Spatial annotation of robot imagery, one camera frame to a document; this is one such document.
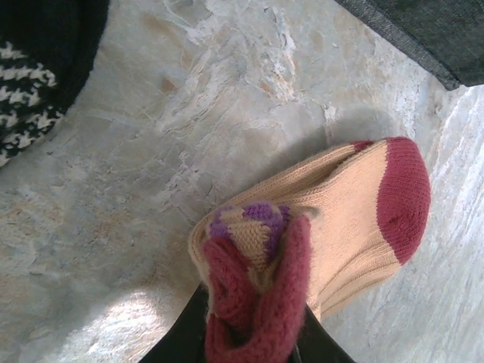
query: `gray marble surface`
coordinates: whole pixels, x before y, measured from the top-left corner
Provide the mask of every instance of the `gray marble surface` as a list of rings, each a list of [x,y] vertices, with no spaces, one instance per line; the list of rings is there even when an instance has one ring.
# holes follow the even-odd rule
[[[137,361],[197,286],[200,217],[389,135],[427,162],[427,232],[323,324],[361,363],[482,361],[483,119],[483,87],[446,92],[332,0],[113,0],[65,123],[0,171],[0,361]]]

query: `knitted sock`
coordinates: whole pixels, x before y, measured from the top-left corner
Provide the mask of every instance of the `knitted sock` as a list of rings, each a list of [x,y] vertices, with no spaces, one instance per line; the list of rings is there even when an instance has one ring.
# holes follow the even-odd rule
[[[220,231],[213,229],[214,234]],[[209,265],[205,350],[210,363],[283,363],[293,350],[303,324],[309,280],[309,221],[305,216],[293,219],[276,250],[281,262],[271,274],[273,285],[260,295],[248,273],[257,259],[245,257],[226,237],[212,237],[203,244]],[[265,249],[255,243],[252,253],[264,255]]]
[[[243,206],[254,200],[273,200],[319,185],[343,161],[355,156],[371,144],[373,144],[372,141],[357,141],[323,151],[258,183],[253,188],[230,199],[223,206]],[[188,251],[199,271],[207,269],[204,258],[201,256],[201,244],[207,239],[206,226],[211,222],[215,212],[217,211],[203,217],[188,238]]]
[[[280,177],[276,175],[262,183],[262,188],[258,185],[234,198],[255,199],[260,189],[260,195],[270,194],[279,206],[311,208],[308,304],[320,318],[391,277],[410,259],[422,238],[430,207],[428,174],[413,141],[389,138],[341,159],[325,169],[331,171],[330,175],[323,173],[323,178],[307,172],[312,181],[299,180],[304,188],[295,187],[293,193],[275,196],[264,188],[278,184],[274,183]],[[198,262],[193,253],[193,246],[200,243],[194,237],[203,238],[203,234],[194,231],[191,237],[192,258],[195,256],[203,275],[203,260]]]

